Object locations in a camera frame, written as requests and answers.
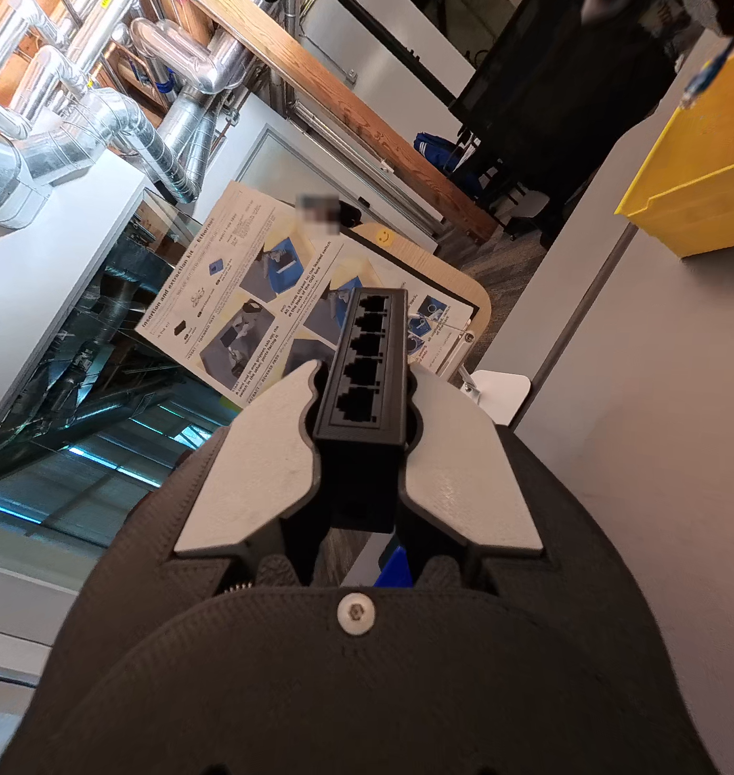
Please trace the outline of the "black network switch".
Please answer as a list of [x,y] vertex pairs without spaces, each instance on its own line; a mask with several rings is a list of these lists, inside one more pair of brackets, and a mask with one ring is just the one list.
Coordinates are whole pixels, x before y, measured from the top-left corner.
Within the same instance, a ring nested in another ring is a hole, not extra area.
[[313,441],[331,527],[389,534],[408,434],[408,294],[353,291]]

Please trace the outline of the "white board stand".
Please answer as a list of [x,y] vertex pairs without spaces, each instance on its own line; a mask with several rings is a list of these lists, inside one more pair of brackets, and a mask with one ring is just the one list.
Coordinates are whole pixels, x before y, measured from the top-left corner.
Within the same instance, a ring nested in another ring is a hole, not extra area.
[[531,391],[528,377],[515,373],[478,370],[469,373],[459,366],[461,392],[486,412],[495,425],[509,426]]

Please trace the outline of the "instruction poster board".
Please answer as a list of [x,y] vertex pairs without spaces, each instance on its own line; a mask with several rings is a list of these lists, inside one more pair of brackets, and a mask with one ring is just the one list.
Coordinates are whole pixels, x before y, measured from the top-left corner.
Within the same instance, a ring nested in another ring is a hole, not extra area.
[[355,289],[404,289],[409,361],[449,373],[490,319],[488,294],[395,232],[380,246],[380,228],[314,237],[293,206],[232,182],[137,333],[244,409],[303,363],[332,363]]

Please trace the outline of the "blue plastic bin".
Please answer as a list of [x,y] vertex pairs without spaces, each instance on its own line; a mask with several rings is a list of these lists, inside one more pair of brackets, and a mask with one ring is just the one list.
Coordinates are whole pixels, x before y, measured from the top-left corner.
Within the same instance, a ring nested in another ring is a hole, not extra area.
[[396,547],[382,567],[374,588],[409,589],[413,588],[413,578],[404,547]]

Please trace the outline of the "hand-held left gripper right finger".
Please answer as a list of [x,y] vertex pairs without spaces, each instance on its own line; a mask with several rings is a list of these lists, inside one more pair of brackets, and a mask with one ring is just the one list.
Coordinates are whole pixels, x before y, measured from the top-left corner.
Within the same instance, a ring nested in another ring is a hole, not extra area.
[[411,366],[408,418],[415,431],[401,465],[396,532],[411,577],[434,557],[465,579],[484,559],[536,559],[545,547],[497,426],[470,398]]

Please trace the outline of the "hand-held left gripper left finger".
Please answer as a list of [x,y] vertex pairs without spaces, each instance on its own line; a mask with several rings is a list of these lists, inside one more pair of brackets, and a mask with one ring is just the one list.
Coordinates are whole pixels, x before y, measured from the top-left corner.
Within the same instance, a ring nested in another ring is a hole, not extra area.
[[183,559],[232,558],[251,575],[284,555],[303,584],[314,576],[325,518],[310,510],[321,456],[306,427],[327,364],[309,360],[267,388],[233,421],[174,546]]

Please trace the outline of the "wooden post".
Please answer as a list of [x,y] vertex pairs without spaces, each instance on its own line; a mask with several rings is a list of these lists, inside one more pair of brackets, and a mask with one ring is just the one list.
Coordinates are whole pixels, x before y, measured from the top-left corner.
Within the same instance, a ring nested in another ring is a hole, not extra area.
[[479,244],[496,221],[469,199],[412,145],[329,72],[290,34],[249,1],[197,1],[197,5],[276,71],[316,102],[343,130],[387,162],[394,176]]

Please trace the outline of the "silver ceiling ductwork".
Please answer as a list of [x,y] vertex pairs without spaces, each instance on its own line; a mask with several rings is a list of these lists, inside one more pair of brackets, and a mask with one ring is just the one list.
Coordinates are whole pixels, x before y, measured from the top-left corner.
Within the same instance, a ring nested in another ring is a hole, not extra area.
[[[90,169],[111,147],[141,161],[174,202],[197,200],[228,96],[256,56],[226,29],[201,44],[155,2],[62,2],[57,21],[38,2],[0,2],[0,227],[29,226],[53,189]],[[128,58],[149,69],[170,102],[156,129],[124,92],[92,76],[110,44],[129,36]]]

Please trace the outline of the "blue bag with white stripes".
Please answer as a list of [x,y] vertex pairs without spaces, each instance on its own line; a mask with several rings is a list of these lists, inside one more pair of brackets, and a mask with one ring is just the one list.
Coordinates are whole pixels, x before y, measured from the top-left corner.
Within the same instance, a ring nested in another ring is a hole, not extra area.
[[479,176],[463,168],[463,149],[456,144],[428,132],[419,132],[413,141],[413,148],[460,189],[472,190],[477,195],[482,192]]

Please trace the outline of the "white door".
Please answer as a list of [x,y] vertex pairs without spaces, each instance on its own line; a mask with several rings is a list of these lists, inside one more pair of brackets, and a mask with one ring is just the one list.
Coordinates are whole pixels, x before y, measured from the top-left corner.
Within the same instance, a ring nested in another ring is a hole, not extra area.
[[219,161],[237,180],[288,204],[301,195],[336,196],[359,210],[362,222],[388,226],[434,253],[439,214],[388,175],[302,121],[283,118],[258,96],[246,94],[237,124],[224,136]]

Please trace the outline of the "black panel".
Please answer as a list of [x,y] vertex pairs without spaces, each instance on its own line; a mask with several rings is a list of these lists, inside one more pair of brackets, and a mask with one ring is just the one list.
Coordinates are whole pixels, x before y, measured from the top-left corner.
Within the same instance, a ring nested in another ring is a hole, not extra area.
[[450,112],[478,141],[451,179],[482,209],[508,184],[547,196],[550,247],[568,201],[675,79],[676,2],[522,2]]

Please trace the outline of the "yellow plastic bin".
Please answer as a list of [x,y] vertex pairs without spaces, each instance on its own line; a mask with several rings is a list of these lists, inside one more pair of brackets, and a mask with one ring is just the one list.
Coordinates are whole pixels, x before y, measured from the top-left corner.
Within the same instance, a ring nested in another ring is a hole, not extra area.
[[734,53],[673,113],[615,213],[680,258],[734,247]]

